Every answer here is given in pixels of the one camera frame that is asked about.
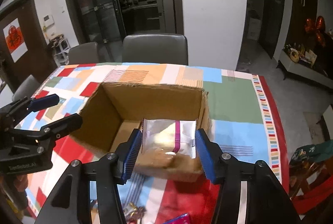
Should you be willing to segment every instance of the door poster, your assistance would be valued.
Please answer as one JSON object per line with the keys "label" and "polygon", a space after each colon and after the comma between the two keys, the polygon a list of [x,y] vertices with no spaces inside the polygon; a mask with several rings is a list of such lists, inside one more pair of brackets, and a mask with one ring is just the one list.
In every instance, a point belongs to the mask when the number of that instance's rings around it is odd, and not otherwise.
{"label": "door poster", "polygon": [[11,54],[13,61],[16,62],[26,51],[28,51],[21,32],[19,20],[16,18],[9,23],[9,25],[3,29],[3,33],[5,35],[9,53]]}

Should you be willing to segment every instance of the chair backrest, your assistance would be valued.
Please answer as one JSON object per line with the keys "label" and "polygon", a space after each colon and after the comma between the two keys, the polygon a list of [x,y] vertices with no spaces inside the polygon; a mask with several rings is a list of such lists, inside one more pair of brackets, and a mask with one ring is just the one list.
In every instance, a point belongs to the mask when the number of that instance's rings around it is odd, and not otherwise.
{"label": "chair backrest", "polygon": [[34,78],[33,75],[29,75],[12,96],[12,101],[22,99],[25,96],[31,98],[40,85],[41,84],[36,80],[36,78]]}
{"label": "chair backrest", "polygon": [[99,63],[97,43],[91,42],[70,48],[68,58],[71,65]]}
{"label": "chair backrest", "polygon": [[178,34],[136,34],[123,41],[123,62],[188,65],[187,39]]}

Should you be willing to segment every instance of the wooden door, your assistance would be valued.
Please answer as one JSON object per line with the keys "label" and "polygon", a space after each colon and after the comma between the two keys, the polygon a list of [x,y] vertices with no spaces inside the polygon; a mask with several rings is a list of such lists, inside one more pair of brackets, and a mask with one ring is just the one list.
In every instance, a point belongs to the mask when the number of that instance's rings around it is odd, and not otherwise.
{"label": "wooden door", "polygon": [[293,0],[290,17],[289,30],[286,44],[303,44],[307,47],[308,35],[305,33],[304,25],[307,18],[316,20],[317,0]]}
{"label": "wooden door", "polygon": [[284,0],[265,0],[258,42],[272,58],[280,34]]}
{"label": "wooden door", "polygon": [[56,68],[34,0],[15,0],[0,12],[1,76],[12,91],[29,76],[42,83]]}

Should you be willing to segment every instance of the table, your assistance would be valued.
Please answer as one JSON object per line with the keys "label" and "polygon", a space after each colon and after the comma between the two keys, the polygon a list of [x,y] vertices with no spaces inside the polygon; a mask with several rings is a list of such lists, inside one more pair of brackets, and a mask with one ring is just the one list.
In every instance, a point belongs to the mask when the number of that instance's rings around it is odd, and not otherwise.
{"label": "table", "polygon": [[[136,82],[143,84],[177,84],[204,88],[209,92],[209,116],[213,140],[224,152],[254,163],[265,160],[288,191],[288,158],[284,133],[277,108],[262,76],[205,67],[171,64],[101,63],[61,66],[35,93],[42,97],[56,93],[57,106],[31,113],[17,126],[39,130],[41,126],[78,113],[99,83]],[[83,163],[98,158],[74,142],[70,136],[60,139],[52,154],[53,168],[29,174],[27,197],[29,208],[37,215],[53,186],[73,159]],[[209,223],[214,212],[218,188],[203,175],[195,183],[133,174],[119,186],[122,204],[130,201],[146,206],[143,223],[163,223],[188,212],[193,223]],[[241,202],[242,214],[244,202]],[[92,214],[93,223],[99,223]]]}
{"label": "table", "polygon": [[330,91],[333,89],[332,79],[309,67],[293,62],[284,51],[281,51],[277,68],[282,70],[284,79],[286,77],[300,79],[310,85],[328,88]]}

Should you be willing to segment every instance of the green bag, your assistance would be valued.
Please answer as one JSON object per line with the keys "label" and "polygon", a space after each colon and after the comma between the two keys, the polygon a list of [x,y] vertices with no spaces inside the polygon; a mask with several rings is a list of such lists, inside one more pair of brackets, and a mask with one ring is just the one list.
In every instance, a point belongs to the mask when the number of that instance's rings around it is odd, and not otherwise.
{"label": "green bag", "polygon": [[317,145],[306,145],[299,147],[293,154],[290,165],[296,166],[303,161],[322,162],[333,156],[333,140],[329,140]]}

